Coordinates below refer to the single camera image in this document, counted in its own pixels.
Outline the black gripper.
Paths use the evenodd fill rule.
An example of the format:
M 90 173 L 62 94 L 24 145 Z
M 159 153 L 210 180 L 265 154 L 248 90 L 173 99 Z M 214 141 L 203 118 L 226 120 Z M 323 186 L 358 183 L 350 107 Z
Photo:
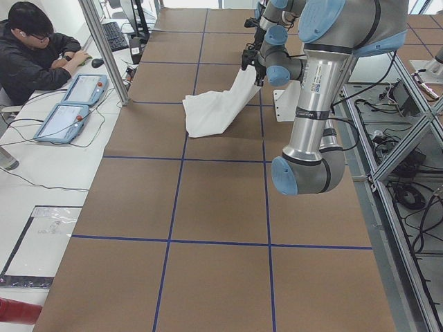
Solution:
M 264 78 L 266 77 L 266 66 L 264 66 L 258 59 L 255 60 L 256 78 L 254 85 L 264 86 Z
M 262 28 L 257 28 L 254 35 L 254 42 L 253 42 L 254 48 L 261 48 L 264 36 L 265 36 L 265 30 L 263 30 Z

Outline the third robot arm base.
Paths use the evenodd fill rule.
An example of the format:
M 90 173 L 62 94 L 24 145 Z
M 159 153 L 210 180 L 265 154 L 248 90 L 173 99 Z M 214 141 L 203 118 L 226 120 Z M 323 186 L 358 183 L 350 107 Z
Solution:
M 410 60 L 419 84 L 442 84 L 442 48 L 431 60 Z

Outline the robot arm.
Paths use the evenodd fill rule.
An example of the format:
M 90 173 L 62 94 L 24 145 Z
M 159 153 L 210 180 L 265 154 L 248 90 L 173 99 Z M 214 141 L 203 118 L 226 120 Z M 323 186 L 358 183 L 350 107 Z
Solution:
M 258 1 L 255 17 L 250 23 L 255 27 L 252 48 L 259 50 L 266 32 L 273 26 L 290 29 L 302 13 L 306 1 L 303 0 L 270 0 Z
M 345 159 L 329 113 L 356 59 L 398 50 L 407 1 L 270 1 L 260 17 L 257 57 L 274 86 L 300 82 L 289 144 L 271 163 L 282 194 L 334 189 Z

